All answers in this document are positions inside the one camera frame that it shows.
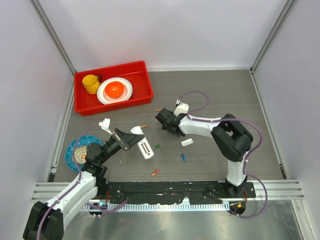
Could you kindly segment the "white remote control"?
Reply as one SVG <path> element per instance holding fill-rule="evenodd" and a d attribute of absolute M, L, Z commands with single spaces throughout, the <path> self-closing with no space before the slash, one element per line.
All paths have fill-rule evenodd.
<path fill-rule="evenodd" d="M 145 160 L 151 159 L 154 156 L 154 151 L 151 148 L 142 128 L 140 126 L 135 126 L 130 130 L 130 132 L 132 134 L 144 136 L 143 139 L 138 142 L 137 146 Z"/>

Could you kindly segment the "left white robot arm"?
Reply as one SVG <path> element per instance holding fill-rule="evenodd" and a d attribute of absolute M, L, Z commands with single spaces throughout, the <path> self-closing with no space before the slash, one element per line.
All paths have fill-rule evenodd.
<path fill-rule="evenodd" d="M 107 192 L 103 165 L 120 150 L 127 151 L 146 137 L 140 126 L 129 133 L 115 128 L 104 145 L 97 142 L 86 148 L 85 163 L 77 177 L 61 192 L 47 202 L 37 201 L 31 208 L 23 231 L 24 240 L 61 240 L 65 230 L 85 204 L 91 199 L 102 199 Z"/>

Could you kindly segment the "white battery cover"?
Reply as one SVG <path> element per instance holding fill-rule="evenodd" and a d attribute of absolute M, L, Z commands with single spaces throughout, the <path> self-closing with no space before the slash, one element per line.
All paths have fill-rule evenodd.
<path fill-rule="evenodd" d="M 193 143 L 194 143 L 194 140 L 193 140 L 192 138 L 189 138 L 189 139 L 186 139 L 186 140 L 182 141 L 182 142 L 181 142 L 181 145 L 182 145 L 183 147 L 186 147 L 186 146 L 189 146 L 189 145 L 191 145 L 191 144 L 193 144 Z"/>

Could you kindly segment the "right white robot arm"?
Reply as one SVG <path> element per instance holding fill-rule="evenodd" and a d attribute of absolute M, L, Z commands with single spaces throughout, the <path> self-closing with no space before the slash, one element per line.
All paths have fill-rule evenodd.
<path fill-rule="evenodd" d="M 161 128 L 172 135 L 198 135 L 213 139 L 221 154 L 227 159 L 226 193 L 236 198 L 244 192 L 244 185 L 248 179 L 245 174 L 245 157 L 254 138 L 232 114 L 226 114 L 221 118 L 203 118 L 187 113 L 176 115 L 164 108 L 155 118 L 162 125 Z"/>

